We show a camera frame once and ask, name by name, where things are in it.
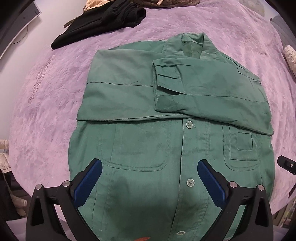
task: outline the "gray fabric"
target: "gray fabric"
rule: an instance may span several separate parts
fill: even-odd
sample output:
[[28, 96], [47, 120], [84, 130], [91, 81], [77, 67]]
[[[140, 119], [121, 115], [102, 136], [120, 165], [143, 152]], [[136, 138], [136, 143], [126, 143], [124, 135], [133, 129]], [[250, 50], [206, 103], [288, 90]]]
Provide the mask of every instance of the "gray fabric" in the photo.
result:
[[279, 33], [283, 47], [291, 45], [292, 48], [296, 49], [296, 38], [285, 20], [280, 16], [275, 16], [270, 23], [274, 26], [276, 31]]

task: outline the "bed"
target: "bed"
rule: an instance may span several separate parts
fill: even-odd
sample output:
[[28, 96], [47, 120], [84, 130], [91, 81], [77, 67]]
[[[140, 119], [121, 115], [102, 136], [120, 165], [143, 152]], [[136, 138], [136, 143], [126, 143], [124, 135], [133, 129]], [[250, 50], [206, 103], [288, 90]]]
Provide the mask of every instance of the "bed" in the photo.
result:
[[[272, 112], [274, 161], [280, 155], [296, 160], [296, 83], [270, 22], [236, 0], [203, 0], [195, 7], [146, 12], [135, 28], [49, 48], [28, 73], [12, 118], [10, 164], [30, 195], [36, 184], [51, 187], [69, 179], [69, 139], [95, 52], [135, 41], [168, 39], [181, 32], [205, 32], [218, 50], [261, 78]], [[276, 164], [272, 213], [295, 197], [296, 192], [289, 197], [295, 183], [296, 176]]]

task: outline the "button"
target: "button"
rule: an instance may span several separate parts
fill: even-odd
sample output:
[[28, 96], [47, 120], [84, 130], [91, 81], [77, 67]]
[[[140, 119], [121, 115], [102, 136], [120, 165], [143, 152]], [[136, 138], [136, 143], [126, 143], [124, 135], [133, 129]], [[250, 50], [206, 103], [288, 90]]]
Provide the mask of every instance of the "button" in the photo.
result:
[[190, 179], [187, 180], [187, 186], [189, 186], [189, 187], [193, 187], [194, 184], [195, 184], [195, 182], [194, 182], [193, 179], [190, 178]]
[[177, 233], [177, 235], [184, 235], [185, 234], [185, 231], [179, 231], [178, 233]]
[[188, 129], [191, 129], [192, 127], [193, 127], [193, 123], [192, 123], [192, 121], [187, 121], [186, 122], [186, 127], [188, 128]]

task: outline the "folded black garment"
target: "folded black garment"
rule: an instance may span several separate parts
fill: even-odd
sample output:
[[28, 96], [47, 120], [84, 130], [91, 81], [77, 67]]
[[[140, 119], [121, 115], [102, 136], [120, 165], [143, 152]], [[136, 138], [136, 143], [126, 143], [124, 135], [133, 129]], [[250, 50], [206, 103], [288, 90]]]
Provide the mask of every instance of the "folded black garment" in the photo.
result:
[[52, 49], [86, 39], [91, 36], [135, 27], [146, 17], [146, 10], [128, 0], [115, 0], [92, 8], [78, 18], [52, 43]]

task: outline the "brown quilted fabric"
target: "brown quilted fabric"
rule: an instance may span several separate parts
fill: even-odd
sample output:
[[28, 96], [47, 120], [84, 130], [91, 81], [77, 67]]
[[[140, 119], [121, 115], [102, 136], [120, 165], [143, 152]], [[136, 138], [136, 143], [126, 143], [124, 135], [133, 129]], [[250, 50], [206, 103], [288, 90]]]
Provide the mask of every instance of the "brown quilted fabric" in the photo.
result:
[[139, 7], [188, 7], [188, 6], [195, 6], [200, 2], [200, 0], [163, 0], [160, 5], [157, 5], [159, 0], [131, 0], [132, 2], [136, 3]]

